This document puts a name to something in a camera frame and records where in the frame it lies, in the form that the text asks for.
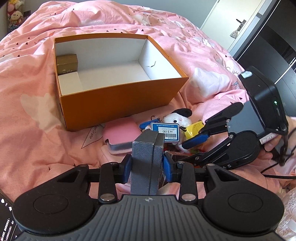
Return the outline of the person's right hand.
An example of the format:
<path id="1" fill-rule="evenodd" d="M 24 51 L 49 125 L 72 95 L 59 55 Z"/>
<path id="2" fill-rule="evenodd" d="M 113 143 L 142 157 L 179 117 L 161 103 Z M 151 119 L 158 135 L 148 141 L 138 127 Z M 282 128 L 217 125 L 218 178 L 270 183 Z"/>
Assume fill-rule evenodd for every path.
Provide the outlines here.
<path id="1" fill-rule="evenodd" d="M 282 139 L 282 136 L 277 136 L 270 140 L 269 142 L 264 144 L 264 148 L 260 150 L 258 154 L 258 159 L 260 160 L 269 160 L 273 157 L 273 154 L 271 153 L 272 149 L 280 142 Z"/>

